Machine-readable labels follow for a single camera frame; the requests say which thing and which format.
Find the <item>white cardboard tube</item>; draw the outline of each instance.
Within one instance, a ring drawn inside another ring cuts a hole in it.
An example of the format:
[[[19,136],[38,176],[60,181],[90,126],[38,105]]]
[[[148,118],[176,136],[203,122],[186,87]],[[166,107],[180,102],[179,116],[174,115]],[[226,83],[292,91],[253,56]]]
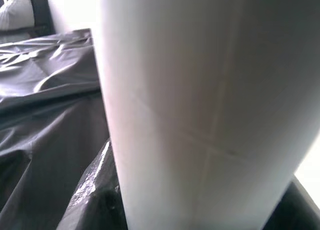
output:
[[[98,0],[129,230],[259,230],[320,126],[316,0]]]

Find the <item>pillow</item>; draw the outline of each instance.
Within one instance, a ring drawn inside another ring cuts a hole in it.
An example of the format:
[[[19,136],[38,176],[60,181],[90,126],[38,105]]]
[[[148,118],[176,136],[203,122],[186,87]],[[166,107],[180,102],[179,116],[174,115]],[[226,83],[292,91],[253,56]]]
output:
[[[35,25],[31,0],[8,0],[0,7],[0,31],[16,30]]]

